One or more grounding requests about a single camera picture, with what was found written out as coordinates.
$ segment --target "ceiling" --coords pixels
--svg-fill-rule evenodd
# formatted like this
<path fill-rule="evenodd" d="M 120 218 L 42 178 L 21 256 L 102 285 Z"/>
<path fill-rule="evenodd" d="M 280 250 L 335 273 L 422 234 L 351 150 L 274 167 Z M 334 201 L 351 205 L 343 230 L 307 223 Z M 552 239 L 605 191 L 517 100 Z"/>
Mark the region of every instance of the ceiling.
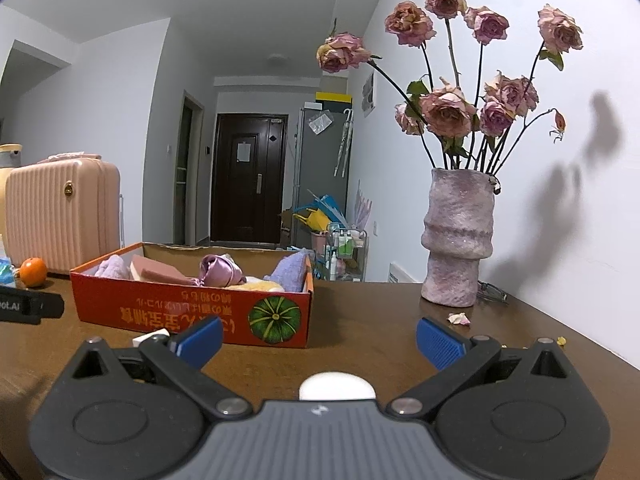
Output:
<path fill-rule="evenodd" d="M 318 76 L 314 55 L 334 15 L 362 35 L 378 0 L 5 0 L 5 5 L 82 43 L 175 18 L 216 75 Z M 286 62 L 269 62 L 278 54 Z"/>

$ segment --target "pink suitcase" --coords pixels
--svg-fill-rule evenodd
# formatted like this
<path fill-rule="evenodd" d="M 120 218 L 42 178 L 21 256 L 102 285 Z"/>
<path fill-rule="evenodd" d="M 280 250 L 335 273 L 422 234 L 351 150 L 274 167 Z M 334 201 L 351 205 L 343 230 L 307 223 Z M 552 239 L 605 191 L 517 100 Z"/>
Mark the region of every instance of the pink suitcase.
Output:
<path fill-rule="evenodd" d="M 4 249 L 14 266 L 39 256 L 68 274 L 120 247 L 119 209 L 118 168 L 97 155 L 18 168 L 6 181 Z"/>

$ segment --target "blue gripper pad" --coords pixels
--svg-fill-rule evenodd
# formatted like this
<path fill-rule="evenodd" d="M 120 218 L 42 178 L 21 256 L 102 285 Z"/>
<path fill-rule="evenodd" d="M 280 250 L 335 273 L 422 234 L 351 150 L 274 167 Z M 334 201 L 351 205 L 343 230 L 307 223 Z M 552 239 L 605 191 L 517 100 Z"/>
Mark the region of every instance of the blue gripper pad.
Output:
<path fill-rule="evenodd" d="M 171 338 L 169 350 L 200 370 L 222 347 L 223 326 L 218 316 L 208 316 Z"/>
<path fill-rule="evenodd" d="M 422 318 L 415 329 L 415 341 L 418 350 L 438 371 L 465 355 L 465 339 L 430 319 Z"/>

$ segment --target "smoke detector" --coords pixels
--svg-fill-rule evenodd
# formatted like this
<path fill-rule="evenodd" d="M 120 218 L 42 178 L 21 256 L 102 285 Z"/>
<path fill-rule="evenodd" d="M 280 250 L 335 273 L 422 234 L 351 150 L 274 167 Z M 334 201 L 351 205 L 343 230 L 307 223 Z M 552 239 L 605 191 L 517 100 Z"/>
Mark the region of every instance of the smoke detector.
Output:
<path fill-rule="evenodd" d="M 282 66 L 287 64 L 288 61 L 289 58 L 287 56 L 284 56 L 283 54 L 271 54 L 267 58 L 267 63 L 273 66 Z"/>

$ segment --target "orange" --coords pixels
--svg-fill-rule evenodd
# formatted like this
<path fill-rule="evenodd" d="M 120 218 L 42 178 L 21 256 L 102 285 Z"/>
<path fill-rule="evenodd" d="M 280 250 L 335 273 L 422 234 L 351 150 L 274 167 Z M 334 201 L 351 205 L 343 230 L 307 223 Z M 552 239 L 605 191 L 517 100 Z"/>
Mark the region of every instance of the orange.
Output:
<path fill-rule="evenodd" d="M 42 258 L 28 258 L 20 266 L 24 286 L 41 286 L 47 279 L 47 266 Z"/>

